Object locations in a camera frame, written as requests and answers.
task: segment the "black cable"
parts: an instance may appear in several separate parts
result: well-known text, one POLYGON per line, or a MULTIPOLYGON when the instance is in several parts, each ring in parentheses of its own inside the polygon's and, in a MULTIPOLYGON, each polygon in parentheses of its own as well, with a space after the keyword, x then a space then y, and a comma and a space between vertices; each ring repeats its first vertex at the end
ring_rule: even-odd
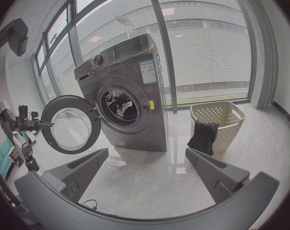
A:
POLYGON ((86 202, 88 202, 88 201, 95 201, 95 202, 96 202, 96 206, 92 207, 92 209, 93 209, 93 210, 97 210, 97 205, 98 205, 98 204, 97 204, 97 201, 96 201, 95 199, 89 199, 89 200, 84 201, 83 204, 86 203, 86 202))

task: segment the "black cloth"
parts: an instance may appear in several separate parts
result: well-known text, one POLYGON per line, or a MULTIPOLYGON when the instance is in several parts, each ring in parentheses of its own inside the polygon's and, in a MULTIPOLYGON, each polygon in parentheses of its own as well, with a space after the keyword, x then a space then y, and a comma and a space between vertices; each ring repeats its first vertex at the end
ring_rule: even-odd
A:
POLYGON ((218 126, 219 124, 203 124, 196 120, 194 135, 188 142, 188 147, 212 156, 212 144, 216 139, 218 126))

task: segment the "beige laundry basket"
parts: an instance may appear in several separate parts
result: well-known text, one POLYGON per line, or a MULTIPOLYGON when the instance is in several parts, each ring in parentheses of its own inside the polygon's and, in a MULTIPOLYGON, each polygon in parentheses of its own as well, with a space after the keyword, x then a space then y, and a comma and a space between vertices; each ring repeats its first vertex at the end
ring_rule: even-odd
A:
POLYGON ((202 123, 219 123, 213 151, 214 153, 226 151, 239 132, 245 118, 245 114, 237 106, 227 101, 191 105, 191 138, 194 134, 196 120, 202 123))

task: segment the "yellow sticker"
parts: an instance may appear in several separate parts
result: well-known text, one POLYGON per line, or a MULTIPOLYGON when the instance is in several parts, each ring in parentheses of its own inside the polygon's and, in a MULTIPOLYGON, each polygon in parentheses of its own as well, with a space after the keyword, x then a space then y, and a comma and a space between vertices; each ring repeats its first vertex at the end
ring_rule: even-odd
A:
POLYGON ((154 101, 149 101, 149 103, 150 103, 150 109, 154 110, 154 101))

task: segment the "qr code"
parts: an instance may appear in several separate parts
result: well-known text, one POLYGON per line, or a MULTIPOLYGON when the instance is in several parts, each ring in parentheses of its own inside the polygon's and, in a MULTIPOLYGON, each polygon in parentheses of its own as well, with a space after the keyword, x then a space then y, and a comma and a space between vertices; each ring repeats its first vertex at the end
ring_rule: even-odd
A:
POLYGON ((148 71, 154 71, 154 66, 149 65, 147 69, 148 69, 148 71))

